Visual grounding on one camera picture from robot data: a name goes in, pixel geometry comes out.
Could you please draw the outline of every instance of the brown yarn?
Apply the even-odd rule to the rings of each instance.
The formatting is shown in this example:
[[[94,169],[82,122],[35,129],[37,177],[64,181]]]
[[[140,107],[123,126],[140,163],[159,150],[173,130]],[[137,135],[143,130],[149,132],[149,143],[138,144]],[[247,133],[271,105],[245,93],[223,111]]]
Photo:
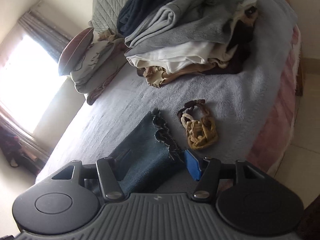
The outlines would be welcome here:
[[[177,113],[180,122],[186,129],[188,144],[193,150],[207,148],[218,140],[214,118],[211,116],[209,108],[205,105],[205,100],[192,100],[184,104],[184,108]],[[195,107],[199,107],[203,117],[194,120],[192,112]]]

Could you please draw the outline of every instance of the stack of pillows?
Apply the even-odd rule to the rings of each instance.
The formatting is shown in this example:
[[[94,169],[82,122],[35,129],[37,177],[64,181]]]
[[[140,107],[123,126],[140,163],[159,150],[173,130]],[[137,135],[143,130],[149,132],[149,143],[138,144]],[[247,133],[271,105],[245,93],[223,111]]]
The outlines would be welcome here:
[[[127,62],[124,39],[116,35],[92,43],[93,28],[87,28],[70,41],[59,62],[59,75],[70,75],[76,90],[92,105]]]

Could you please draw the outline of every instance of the metal screw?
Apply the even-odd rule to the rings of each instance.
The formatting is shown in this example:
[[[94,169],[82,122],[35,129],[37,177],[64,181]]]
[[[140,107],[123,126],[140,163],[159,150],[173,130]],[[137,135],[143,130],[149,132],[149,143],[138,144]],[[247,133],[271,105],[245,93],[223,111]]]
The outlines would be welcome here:
[[[122,194],[120,193],[120,192],[118,192],[118,191],[112,191],[112,192],[109,192],[107,195],[106,195],[106,197],[108,198],[108,199],[119,199],[119,198],[121,198],[122,197]]]
[[[210,193],[208,191],[204,191],[204,190],[199,190],[199,191],[196,191],[193,196],[195,198],[202,198],[202,199],[205,199],[205,198],[208,198],[210,197]]]

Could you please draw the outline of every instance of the wooden bed frame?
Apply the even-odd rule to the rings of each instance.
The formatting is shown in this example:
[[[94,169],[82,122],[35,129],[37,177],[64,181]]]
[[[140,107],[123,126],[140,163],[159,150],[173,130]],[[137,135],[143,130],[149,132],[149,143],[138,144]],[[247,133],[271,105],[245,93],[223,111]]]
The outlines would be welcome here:
[[[304,81],[305,81],[305,72],[304,68],[301,63],[302,51],[300,52],[300,62],[298,67],[298,73],[297,73],[297,85],[296,85],[296,96],[302,96],[303,95],[303,87],[304,87]]]

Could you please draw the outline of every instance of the bright window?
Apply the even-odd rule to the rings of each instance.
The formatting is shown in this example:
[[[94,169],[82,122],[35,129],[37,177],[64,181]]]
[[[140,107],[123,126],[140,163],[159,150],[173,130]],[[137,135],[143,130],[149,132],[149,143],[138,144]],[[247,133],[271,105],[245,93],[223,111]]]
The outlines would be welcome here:
[[[50,55],[25,36],[0,71],[0,100],[12,117],[33,133],[65,80]]]

